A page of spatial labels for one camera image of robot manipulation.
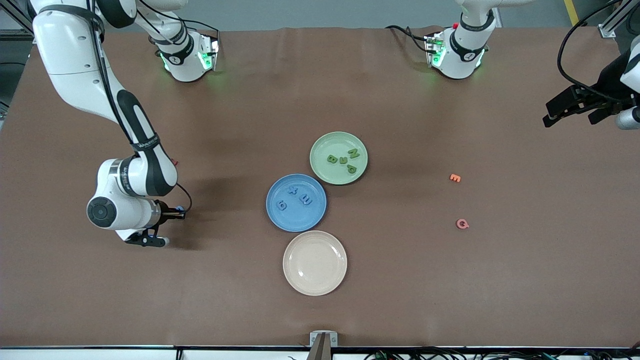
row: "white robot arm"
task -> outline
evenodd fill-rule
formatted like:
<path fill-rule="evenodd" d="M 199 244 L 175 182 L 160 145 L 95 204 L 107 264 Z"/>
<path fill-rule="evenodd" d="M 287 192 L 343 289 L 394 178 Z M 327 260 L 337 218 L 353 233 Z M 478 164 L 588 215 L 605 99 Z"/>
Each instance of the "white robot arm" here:
<path fill-rule="evenodd" d="M 175 10 L 185 2 L 149 0 L 158 10 Z M 89 219 L 115 230 L 127 243 L 166 245 L 167 238 L 156 236 L 158 227 L 169 219 L 184 219 L 186 212 L 148 196 L 168 194 L 177 184 L 177 171 L 141 104 L 111 70 L 101 45 L 104 23 L 118 28 L 141 24 L 159 41 L 163 56 L 171 59 L 166 68 L 179 81 L 194 81 L 212 69 L 202 60 L 215 55 L 217 39 L 187 31 L 183 22 L 157 14 L 147 13 L 149 19 L 142 24 L 138 15 L 148 6 L 138 6 L 135 0 L 32 0 L 31 5 L 38 14 L 33 19 L 38 49 L 60 97 L 77 109 L 116 122 L 134 151 L 129 158 L 107 160 L 100 166 L 96 192 L 87 205 Z"/>
<path fill-rule="evenodd" d="M 640 36 L 631 42 L 628 53 L 627 67 L 620 76 L 620 82 L 633 90 L 634 104 L 637 104 L 637 97 L 640 94 Z M 616 125 L 621 130 L 640 129 L 640 109 L 638 106 L 621 111 L 616 116 Z"/>
<path fill-rule="evenodd" d="M 443 75 L 464 79 L 480 66 L 486 42 L 495 29 L 492 8 L 520 6 L 534 0 L 455 0 L 462 6 L 460 23 L 426 40 L 427 61 Z"/>

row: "metal frame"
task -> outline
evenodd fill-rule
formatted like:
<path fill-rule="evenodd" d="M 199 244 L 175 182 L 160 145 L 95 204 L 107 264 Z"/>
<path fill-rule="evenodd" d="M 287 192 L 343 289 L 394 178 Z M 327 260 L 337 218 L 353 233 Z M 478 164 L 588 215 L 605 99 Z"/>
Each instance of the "metal frame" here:
<path fill-rule="evenodd" d="M 0 0 L 0 9 L 4 10 L 4 12 L 22 27 L 20 30 L 0 29 L 1 40 L 31 40 L 33 38 L 31 20 L 29 20 L 29 17 L 20 9 L 16 0 Z"/>
<path fill-rule="evenodd" d="M 602 24 L 598 24 L 600 36 L 603 38 L 616 37 L 615 29 L 622 24 L 627 15 L 633 10 L 634 6 L 639 4 L 640 0 L 623 0 L 620 6 Z"/>
<path fill-rule="evenodd" d="M 313 337 L 313 346 L 309 350 L 307 360 L 331 360 L 330 338 L 331 334 L 328 332 L 317 332 Z"/>
<path fill-rule="evenodd" d="M 493 17 L 495 18 L 495 27 L 496 28 L 501 28 L 502 27 L 502 15 L 500 15 L 500 9 L 499 8 L 493 8 Z"/>

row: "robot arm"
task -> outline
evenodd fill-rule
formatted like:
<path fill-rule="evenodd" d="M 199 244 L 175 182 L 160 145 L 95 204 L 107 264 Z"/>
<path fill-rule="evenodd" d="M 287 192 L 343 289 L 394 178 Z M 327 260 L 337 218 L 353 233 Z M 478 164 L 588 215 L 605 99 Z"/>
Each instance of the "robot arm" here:
<path fill-rule="evenodd" d="M 138 6 L 136 24 L 143 28 L 158 49 L 164 67 L 183 82 L 194 81 L 215 68 L 218 39 L 188 30 L 184 22 L 170 11 L 153 11 L 148 4 Z"/>
<path fill-rule="evenodd" d="M 568 40 L 575 28 L 583 25 L 591 16 L 604 10 L 611 3 L 580 20 L 569 31 Z M 610 18 L 618 24 L 634 9 L 631 1 L 625 1 Z M 543 118 L 545 127 L 551 127 L 561 119 L 573 114 L 591 112 L 589 122 L 595 125 L 611 115 L 617 115 L 616 125 L 622 130 L 640 129 L 640 110 L 637 100 L 640 95 L 640 37 L 636 37 L 630 49 L 608 64 L 598 77 L 598 81 L 587 86 L 564 74 L 573 85 L 562 91 L 547 103 L 548 115 Z"/>
<path fill-rule="evenodd" d="M 469 77 L 485 52 L 495 29 L 492 8 L 520 6 L 533 0 L 455 0 L 462 6 L 460 23 L 426 40 L 428 63 L 452 79 Z"/>
<path fill-rule="evenodd" d="M 33 20 L 36 42 L 56 91 L 71 106 L 116 122 L 134 151 L 129 158 L 107 160 L 100 166 L 87 215 L 96 226 L 115 230 L 127 243 L 162 247 L 168 239 L 156 236 L 158 227 L 168 219 L 183 219 L 185 211 L 147 196 L 168 194 L 177 184 L 177 172 L 141 104 L 114 76 L 101 45 L 102 19 L 119 27 L 132 24 L 138 14 L 136 2 L 98 0 L 102 8 L 96 9 L 88 9 L 89 3 L 32 0 L 38 14 Z M 188 40 L 195 36 L 185 32 L 184 23 L 174 28 L 173 35 L 160 34 L 173 29 L 170 26 L 160 26 L 154 34 L 176 38 L 182 32 L 181 39 L 165 49 L 173 51 L 167 52 L 172 56 L 182 52 L 181 61 L 170 71 L 179 80 L 195 80 L 208 70 L 198 59 L 195 43 Z"/>

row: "green led light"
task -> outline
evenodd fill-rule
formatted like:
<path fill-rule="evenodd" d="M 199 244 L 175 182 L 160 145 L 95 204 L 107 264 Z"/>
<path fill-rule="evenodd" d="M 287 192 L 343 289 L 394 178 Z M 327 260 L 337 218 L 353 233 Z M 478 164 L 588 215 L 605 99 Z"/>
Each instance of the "green led light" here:
<path fill-rule="evenodd" d="M 205 70 L 209 70 L 211 69 L 211 67 L 213 67 L 213 65 L 211 64 L 211 56 L 202 53 L 198 53 L 198 55 L 200 56 L 200 62 L 202 62 L 202 67 Z"/>
<path fill-rule="evenodd" d="M 440 48 L 440 51 L 438 51 L 436 54 L 433 55 L 433 62 L 432 62 L 433 66 L 439 67 L 442 64 L 442 59 L 446 54 L 447 54 L 447 51 L 445 47 L 442 46 Z"/>
<path fill-rule="evenodd" d="M 476 67 L 480 66 L 480 62 L 482 61 L 482 55 L 484 55 L 484 50 L 482 50 L 482 52 L 480 52 L 480 55 L 478 55 L 478 61 L 476 63 Z"/>
<path fill-rule="evenodd" d="M 169 70 L 169 65 L 166 64 L 166 60 L 164 58 L 164 55 L 162 55 L 162 53 L 160 53 L 160 59 L 162 59 L 162 62 L 164 63 L 164 69 L 167 71 L 171 71 Z"/>

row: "table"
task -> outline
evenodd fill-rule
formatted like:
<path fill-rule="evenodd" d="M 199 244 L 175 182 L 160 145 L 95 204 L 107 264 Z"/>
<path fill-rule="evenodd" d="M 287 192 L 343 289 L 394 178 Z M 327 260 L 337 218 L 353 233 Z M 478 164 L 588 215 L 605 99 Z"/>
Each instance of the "table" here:
<path fill-rule="evenodd" d="M 131 150 L 118 126 L 58 97 L 34 50 L 0 135 L 0 345 L 296 345 L 332 329 L 354 346 L 630 346 L 639 135 L 584 116 L 543 127 L 568 86 L 565 33 L 497 29 L 463 81 L 390 30 L 224 33 L 221 72 L 194 83 L 174 81 L 146 35 L 109 36 L 116 75 L 195 201 L 161 228 L 170 249 L 89 223 L 98 166 Z M 589 83 L 615 56 L 579 29 L 566 67 Z M 306 297 L 282 274 L 295 234 L 264 198 L 312 173 L 308 151 L 330 131 L 357 135 L 370 162 L 356 183 L 324 185 L 316 229 L 341 240 L 349 268 L 333 293 Z M 186 204 L 178 190 L 166 200 Z"/>

